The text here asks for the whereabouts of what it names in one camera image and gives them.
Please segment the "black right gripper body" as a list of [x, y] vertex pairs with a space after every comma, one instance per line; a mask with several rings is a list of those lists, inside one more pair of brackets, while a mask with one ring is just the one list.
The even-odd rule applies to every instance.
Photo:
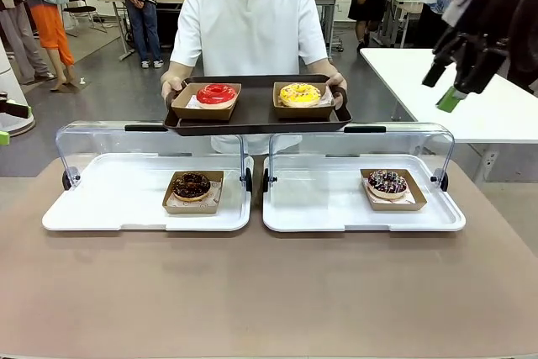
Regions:
[[509, 28], [520, 0], [454, 0], [457, 44], [455, 89], [483, 92], [508, 57]]

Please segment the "person's right hand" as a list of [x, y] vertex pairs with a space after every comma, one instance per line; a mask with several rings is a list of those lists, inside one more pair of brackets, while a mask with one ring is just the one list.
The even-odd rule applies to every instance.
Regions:
[[161, 96], [166, 103], [171, 103], [184, 88], [180, 77], [163, 77], [161, 79]]

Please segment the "person's left hand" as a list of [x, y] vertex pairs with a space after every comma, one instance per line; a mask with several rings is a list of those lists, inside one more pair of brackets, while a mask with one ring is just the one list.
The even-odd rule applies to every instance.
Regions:
[[347, 103], [347, 82], [339, 72], [330, 76], [326, 85], [336, 89], [336, 95], [334, 96], [335, 101]]

